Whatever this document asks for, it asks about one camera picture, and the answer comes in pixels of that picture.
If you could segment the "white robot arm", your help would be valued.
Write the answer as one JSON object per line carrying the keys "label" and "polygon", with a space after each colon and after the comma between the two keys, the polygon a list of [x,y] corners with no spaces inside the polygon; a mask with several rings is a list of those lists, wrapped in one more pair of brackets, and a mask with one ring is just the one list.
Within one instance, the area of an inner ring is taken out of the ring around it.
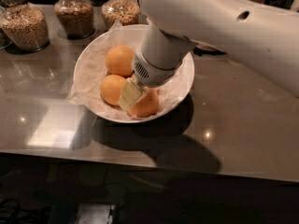
{"label": "white robot arm", "polygon": [[162,86],[197,45],[222,51],[299,95],[299,14],[249,0],[141,0],[149,29],[132,60],[119,106],[127,111],[147,87]]}

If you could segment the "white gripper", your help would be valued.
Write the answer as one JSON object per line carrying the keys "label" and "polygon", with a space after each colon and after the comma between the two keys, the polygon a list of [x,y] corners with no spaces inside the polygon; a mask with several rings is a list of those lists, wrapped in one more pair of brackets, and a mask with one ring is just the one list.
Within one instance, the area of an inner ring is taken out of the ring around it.
{"label": "white gripper", "polygon": [[132,70],[136,78],[126,79],[118,105],[122,110],[128,111],[146,96],[145,86],[150,88],[163,86],[175,75],[180,66],[181,62],[171,68],[156,67],[148,62],[138,49],[132,61]]}

